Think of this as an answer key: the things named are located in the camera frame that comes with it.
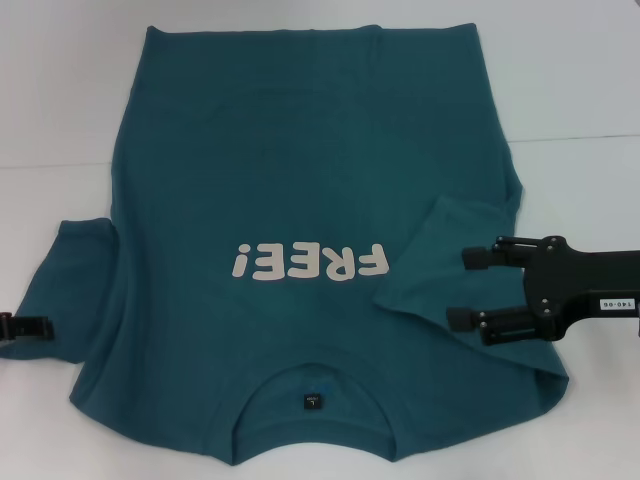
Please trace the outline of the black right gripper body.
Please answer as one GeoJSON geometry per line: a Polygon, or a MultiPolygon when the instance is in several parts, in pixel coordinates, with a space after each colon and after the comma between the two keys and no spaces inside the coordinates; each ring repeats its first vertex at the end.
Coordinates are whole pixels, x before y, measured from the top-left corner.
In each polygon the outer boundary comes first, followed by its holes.
{"type": "Polygon", "coordinates": [[[558,341],[584,319],[639,317],[637,250],[589,253],[545,237],[534,242],[523,283],[539,339],[558,341]]]}

